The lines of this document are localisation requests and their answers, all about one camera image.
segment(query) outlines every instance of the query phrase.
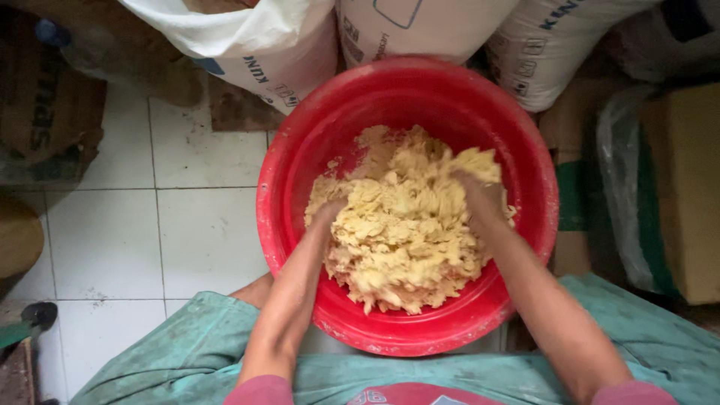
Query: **yellow dough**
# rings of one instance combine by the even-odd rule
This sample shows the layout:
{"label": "yellow dough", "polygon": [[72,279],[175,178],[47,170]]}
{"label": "yellow dough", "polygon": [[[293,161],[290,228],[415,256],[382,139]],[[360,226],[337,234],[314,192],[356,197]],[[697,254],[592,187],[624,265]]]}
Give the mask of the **yellow dough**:
{"label": "yellow dough", "polygon": [[[484,182],[501,183],[493,150],[470,148],[453,157],[444,143],[419,126],[393,134],[378,125],[356,139],[368,148],[359,167],[345,179],[331,172],[312,186],[305,225],[327,200],[347,196],[348,205],[332,225],[333,240],[325,268],[348,297],[374,305],[421,312],[457,297],[469,280],[476,280],[490,255],[467,227],[463,187],[450,177],[463,169]],[[505,213],[512,223],[512,207]]]}

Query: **hand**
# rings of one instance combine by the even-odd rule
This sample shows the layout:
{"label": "hand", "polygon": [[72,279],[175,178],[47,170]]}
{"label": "hand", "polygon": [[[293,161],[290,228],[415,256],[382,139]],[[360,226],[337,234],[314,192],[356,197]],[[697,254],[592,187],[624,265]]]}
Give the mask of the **hand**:
{"label": "hand", "polygon": [[481,239],[492,237],[498,227],[508,226],[503,214],[503,185],[486,183],[472,174],[456,170],[452,177],[465,189],[465,201],[470,212],[468,225]]}
{"label": "hand", "polygon": [[330,224],[335,222],[335,217],[338,216],[338,213],[343,208],[345,208],[346,205],[348,205],[347,198],[327,201],[325,204],[321,205],[320,208],[318,208],[317,212],[315,212],[314,216],[312,217],[312,223],[319,223],[329,226]]}

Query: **plastic bottle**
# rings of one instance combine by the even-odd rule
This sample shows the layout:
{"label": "plastic bottle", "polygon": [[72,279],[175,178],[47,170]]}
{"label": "plastic bottle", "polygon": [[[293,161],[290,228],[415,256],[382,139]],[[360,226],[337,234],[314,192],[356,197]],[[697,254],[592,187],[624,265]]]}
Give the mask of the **plastic bottle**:
{"label": "plastic bottle", "polygon": [[191,73],[183,66],[187,61],[164,63],[144,59],[141,52],[118,43],[100,26],[71,33],[49,19],[41,19],[35,25],[35,35],[38,40],[60,48],[68,64],[87,76],[132,86],[175,105],[192,106],[202,96],[197,79],[187,77]]}

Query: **cardboard box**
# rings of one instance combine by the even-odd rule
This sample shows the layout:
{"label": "cardboard box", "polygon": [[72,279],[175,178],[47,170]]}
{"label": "cardboard box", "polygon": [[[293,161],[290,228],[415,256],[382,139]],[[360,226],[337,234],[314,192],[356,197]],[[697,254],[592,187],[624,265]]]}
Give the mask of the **cardboard box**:
{"label": "cardboard box", "polygon": [[[540,118],[540,134],[553,156],[559,188],[558,234],[549,264],[558,277],[612,273],[605,270],[608,265],[600,257],[603,255],[593,255],[590,249],[591,239],[596,243],[600,239],[604,246],[613,241],[607,241],[603,234],[598,238],[588,233],[593,221],[588,217],[590,199],[598,196],[602,188],[600,178],[588,173],[588,154],[593,155],[595,150],[594,136],[590,135],[594,133],[597,111],[612,94],[629,85],[630,81],[622,76],[575,78]],[[603,276],[622,284],[612,274]]]}
{"label": "cardboard box", "polygon": [[76,182],[103,135],[105,82],[38,41],[36,17],[0,16],[0,184]]}
{"label": "cardboard box", "polygon": [[673,282],[691,304],[720,302],[720,84],[648,101],[639,118]]}

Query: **white tile floor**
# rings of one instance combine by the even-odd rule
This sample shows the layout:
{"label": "white tile floor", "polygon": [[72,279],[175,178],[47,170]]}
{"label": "white tile floor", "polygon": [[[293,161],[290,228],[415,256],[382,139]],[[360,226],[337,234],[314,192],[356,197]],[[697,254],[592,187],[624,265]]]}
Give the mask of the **white tile floor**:
{"label": "white tile floor", "polygon": [[[267,271],[255,186],[273,132],[213,133],[207,100],[179,108],[113,85],[103,126],[76,189],[14,193],[42,213],[45,250],[7,299],[57,302],[38,368],[42,397],[63,403],[196,292]],[[500,336],[463,351],[497,351]],[[354,352],[315,327],[302,350]]]}

